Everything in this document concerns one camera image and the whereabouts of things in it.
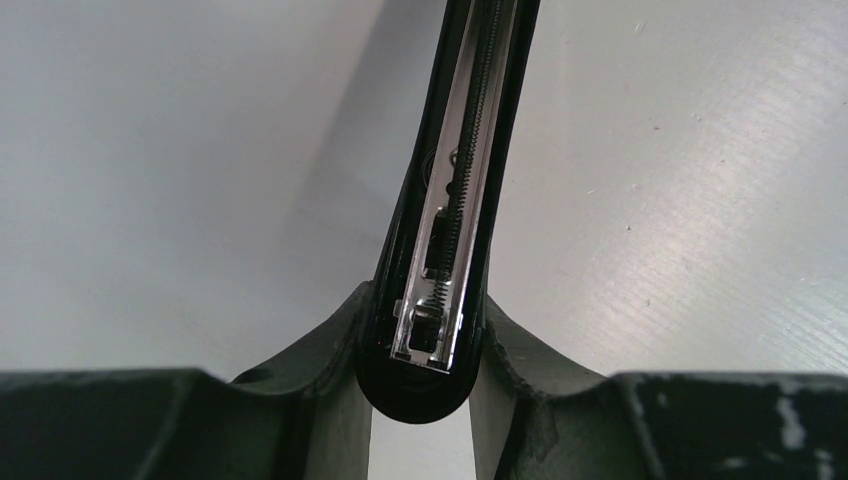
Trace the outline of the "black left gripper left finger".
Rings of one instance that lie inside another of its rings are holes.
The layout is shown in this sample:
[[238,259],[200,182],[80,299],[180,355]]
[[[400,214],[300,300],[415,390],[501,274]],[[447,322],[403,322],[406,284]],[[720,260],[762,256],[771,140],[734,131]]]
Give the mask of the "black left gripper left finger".
[[202,370],[5,372],[5,479],[364,479],[353,347],[370,287],[225,382]]

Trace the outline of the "black stapler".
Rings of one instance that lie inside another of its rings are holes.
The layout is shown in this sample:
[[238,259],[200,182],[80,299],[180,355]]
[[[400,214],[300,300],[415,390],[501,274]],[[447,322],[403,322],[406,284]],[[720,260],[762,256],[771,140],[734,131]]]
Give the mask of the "black stapler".
[[393,420],[438,421],[475,383],[492,237],[539,9],[536,1],[446,5],[357,338],[359,385]]

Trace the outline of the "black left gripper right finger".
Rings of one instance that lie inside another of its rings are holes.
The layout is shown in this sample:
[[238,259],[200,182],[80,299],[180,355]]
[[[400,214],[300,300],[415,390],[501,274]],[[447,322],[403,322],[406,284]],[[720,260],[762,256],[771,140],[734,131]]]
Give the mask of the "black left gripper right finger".
[[480,479],[843,479],[847,380],[786,372],[603,376],[486,307],[470,396]]

